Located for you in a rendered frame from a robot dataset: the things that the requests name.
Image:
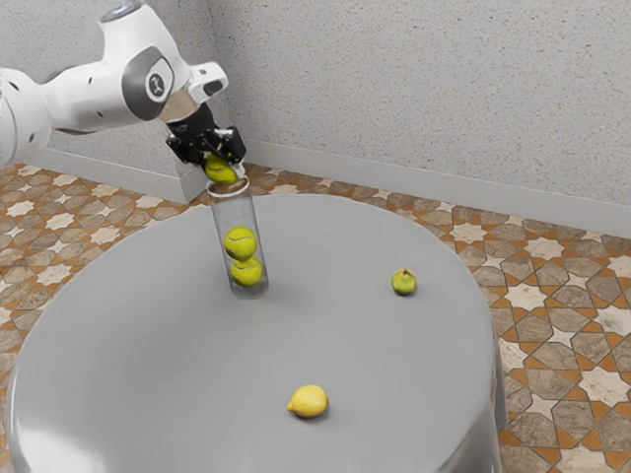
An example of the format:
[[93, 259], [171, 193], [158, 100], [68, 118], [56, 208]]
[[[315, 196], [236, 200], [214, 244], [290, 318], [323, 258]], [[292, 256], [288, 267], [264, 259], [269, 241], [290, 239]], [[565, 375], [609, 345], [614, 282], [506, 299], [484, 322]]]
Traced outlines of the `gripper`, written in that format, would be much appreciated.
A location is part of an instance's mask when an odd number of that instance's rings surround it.
[[183, 163], [203, 165], [205, 154], [210, 153], [231, 165], [237, 179], [245, 177], [241, 162], [246, 148], [239, 130], [234, 126], [220, 128], [206, 103], [190, 116], [168, 122], [167, 126], [171, 131], [167, 144]]

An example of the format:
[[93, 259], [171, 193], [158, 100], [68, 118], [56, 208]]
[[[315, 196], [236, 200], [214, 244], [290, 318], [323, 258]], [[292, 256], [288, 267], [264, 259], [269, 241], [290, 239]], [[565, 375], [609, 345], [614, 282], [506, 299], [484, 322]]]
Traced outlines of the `yellow-green tennis ball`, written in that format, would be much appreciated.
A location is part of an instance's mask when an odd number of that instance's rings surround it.
[[246, 261], [256, 253], [257, 238], [247, 227], [233, 227], [224, 236], [223, 245], [231, 258]]
[[206, 176], [218, 185], [232, 185], [239, 180], [234, 169], [226, 161], [212, 153], [206, 155], [203, 169]]
[[234, 260], [230, 266], [230, 276], [238, 286], [251, 288], [261, 281], [263, 266], [254, 256], [246, 260]]

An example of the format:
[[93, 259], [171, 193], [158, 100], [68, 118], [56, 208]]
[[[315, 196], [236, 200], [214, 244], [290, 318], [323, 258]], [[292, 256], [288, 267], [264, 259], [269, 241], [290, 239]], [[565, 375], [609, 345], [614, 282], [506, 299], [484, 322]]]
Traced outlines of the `clear plastic tube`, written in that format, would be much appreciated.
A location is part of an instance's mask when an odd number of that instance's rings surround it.
[[[267, 291], [268, 278], [262, 253], [262, 243], [260, 242], [257, 220], [249, 190], [249, 180], [244, 177], [234, 184], [226, 186], [210, 182], [206, 190], [211, 200], [213, 217], [233, 294], [240, 299], [255, 299], [262, 296]], [[231, 258], [225, 251], [223, 240], [226, 233], [233, 227], [247, 227], [255, 233], [257, 238], [257, 250], [254, 257], [256, 257], [263, 266], [263, 276], [261, 281], [251, 288], [238, 286], [232, 281], [230, 276], [230, 266], [235, 259]]]

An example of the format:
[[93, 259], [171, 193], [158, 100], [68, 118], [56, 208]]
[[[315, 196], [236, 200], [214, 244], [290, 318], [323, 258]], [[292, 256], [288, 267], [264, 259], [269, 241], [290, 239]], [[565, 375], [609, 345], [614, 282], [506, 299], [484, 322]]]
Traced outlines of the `green fig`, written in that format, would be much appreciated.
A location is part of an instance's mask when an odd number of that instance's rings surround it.
[[417, 280], [407, 268], [395, 271], [390, 278], [392, 289], [400, 296], [410, 296], [416, 291]]

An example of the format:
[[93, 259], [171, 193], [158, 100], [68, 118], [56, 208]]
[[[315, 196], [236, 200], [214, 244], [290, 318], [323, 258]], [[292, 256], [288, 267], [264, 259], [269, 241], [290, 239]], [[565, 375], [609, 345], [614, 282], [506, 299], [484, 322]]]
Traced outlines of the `yellow lemon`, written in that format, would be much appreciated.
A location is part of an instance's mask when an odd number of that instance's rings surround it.
[[328, 396], [324, 389], [317, 385], [305, 385], [294, 392], [286, 410], [300, 418], [311, 419], [323, 414], [327, 407]]

